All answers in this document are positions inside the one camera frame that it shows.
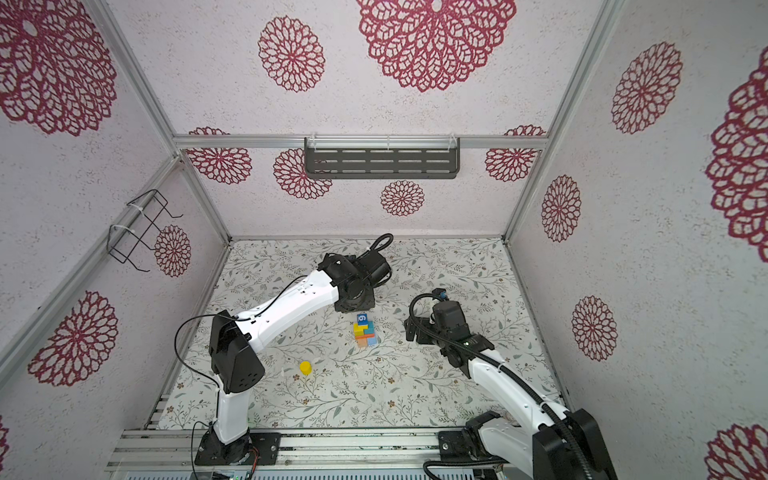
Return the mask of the yellow wooden cylinder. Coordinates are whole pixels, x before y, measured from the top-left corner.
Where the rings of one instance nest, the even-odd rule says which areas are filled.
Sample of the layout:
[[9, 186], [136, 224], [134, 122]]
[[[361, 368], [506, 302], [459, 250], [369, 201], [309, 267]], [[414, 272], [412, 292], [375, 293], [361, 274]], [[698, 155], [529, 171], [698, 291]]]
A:
[[300, 365], [299, 365], [299, 369], [300, 369], [301, 373], [303, 375], [305, 375], [305, 376], [310, 375], [312, 373], [312, 371], [313, 371], [312, 365], [311, 365], [311, 363], [309, 361], [301, 362]]

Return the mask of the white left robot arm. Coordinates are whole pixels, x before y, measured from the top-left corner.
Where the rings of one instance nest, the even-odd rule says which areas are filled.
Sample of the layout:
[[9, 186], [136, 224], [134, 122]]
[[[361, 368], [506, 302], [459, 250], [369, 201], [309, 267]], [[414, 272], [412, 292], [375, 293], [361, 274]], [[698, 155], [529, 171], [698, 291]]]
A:
[[374, 290], [391, 277], [380, 251], [329, 253], [318, 267], [292, 281], [273, 299], [238, 314], [213, 316], [209, 355], [217, 384], [216, 417], [200, 440], [193, 464], [241, 464], [254, 456], [248, 426], [251, 390], [265, 376], [258, 354], [284, 331], [327, 306], [339, 313], [367, 312]]

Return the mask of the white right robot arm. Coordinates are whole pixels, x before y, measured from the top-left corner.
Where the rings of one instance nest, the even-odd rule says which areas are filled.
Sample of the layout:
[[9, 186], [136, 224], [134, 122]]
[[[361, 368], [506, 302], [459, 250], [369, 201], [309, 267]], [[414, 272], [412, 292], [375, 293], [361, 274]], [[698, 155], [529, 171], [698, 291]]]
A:
[[485, 389], [504, 411], [487, 411], [458, 433], [442, 433], [433, 468], [509, 466], [529, 479], [614, 479], [617, 476], [596, 419], [547, 399], [508, 366], [494, 345], [471, 332], [459, 302], [438, 289], [411, 301], [406, 338], [435, 345], [449, 363]]

